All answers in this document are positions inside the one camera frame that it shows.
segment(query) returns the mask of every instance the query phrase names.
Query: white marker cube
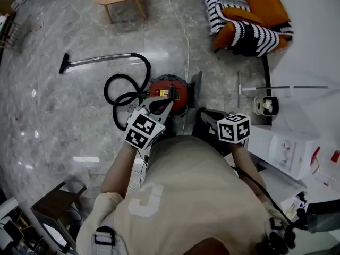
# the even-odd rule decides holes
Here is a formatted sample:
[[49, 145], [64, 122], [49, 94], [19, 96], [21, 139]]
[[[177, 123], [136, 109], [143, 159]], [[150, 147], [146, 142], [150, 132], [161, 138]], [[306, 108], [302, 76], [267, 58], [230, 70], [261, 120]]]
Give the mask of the white marker cube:
[[250, 117], [237, 113], [217, 121], [220, 141], [239, 143], [250, 136]]
[[159, 124], [149, 116], [134, 110], [127, 121], [124, 140], [138, 149], [146, 149], [152, 145], [165, 130], [165, 126]]

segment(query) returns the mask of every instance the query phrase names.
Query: white cable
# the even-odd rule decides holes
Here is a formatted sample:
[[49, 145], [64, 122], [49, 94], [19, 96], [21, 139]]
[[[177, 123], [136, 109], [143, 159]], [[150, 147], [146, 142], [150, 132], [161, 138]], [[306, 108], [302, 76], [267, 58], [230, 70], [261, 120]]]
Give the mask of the white cable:
[[[171, 10], [174, 12], [174, 14], [175, 14], [175, 16], [176, 16], [178, 22], [180, 23], [180, 25], [181, 25], [182, 28], [183, 28], [184, 35], [185, 35], [185, 38], [186, 38], [186, 42], [188, 43], [188, 46], [187, 46], [187, 49], [186, 49], [186, 54], [187, 54], [187, 64], [186, 64], [186, 75], [185, 75], [185, 81], [188, 82], [188, 77], [189, 77], [189, 61], [190, 61], [190, 58], [189, 58], [189, 47], [190, 47], [190, 43], [189, 43], [188, 36], [186, 35], [185, 26], [184, 26], [184, 24], [182, 23], [182, 21], [180, 20], [180, 18], [178, 17], [176, 11], [173, 9], [172, 4], [171, 4], [171, 0], [169, 0], [169, 4], [170, 4]], [[184, 126], [185, 126], [185, 114], [184, 114], [184, 117], [183, 117], [183, 129], [182, 129], [182, 135], [184, 135]]]

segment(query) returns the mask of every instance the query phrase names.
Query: person's right arm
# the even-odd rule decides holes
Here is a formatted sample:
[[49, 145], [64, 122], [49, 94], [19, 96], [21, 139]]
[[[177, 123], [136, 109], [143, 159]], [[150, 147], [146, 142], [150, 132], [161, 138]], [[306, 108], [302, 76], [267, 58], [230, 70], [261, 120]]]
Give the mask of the person's right arm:
[[[255, 181], [266, 188], [265, 182], [263, 181], [259, 172], [256, 170], [256, 167], [254, 166], [254, 163], [251, 160], [248, 151], [241, 144], [229, 144], [229, 149], [233, 155], [235, 166], [245, 171]], [[265, 194], [249, 178], [240, 173], [239, 178], [252, 189], [252, 191], [260, 201], [267, 201], [267, 197], [265, 196]]]

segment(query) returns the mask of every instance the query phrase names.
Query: striped blanket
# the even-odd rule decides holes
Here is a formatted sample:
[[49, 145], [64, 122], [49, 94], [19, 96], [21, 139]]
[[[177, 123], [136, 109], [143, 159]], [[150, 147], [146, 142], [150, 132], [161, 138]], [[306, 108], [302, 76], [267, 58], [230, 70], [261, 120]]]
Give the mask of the striped blanket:
[[207, 14], [211, 27], [211, 34], [217, 34], [227, 22], [235, 26], [235, 35], [231, 49], [238, 54], [260, 57], [272, 51], [280, 43], [279, 35], [293, 36], [293, 30], [289, 23], [278, 25], [271, 29], [259, 25], [249, 24], [245, 21], [234, 21], [226, 18], [222, 10], [227, 7], [235, 7], [250, 12], [247, 0], [205, 0]]

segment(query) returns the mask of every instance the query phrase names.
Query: person's left arm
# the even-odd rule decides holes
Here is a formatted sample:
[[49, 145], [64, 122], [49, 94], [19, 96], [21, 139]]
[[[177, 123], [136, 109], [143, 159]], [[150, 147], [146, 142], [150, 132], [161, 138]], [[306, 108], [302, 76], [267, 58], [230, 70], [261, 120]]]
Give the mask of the person's left arm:
[[101, 193], [118, 193], [125, 198], [137, 148], [124, 143], [100, 187]]

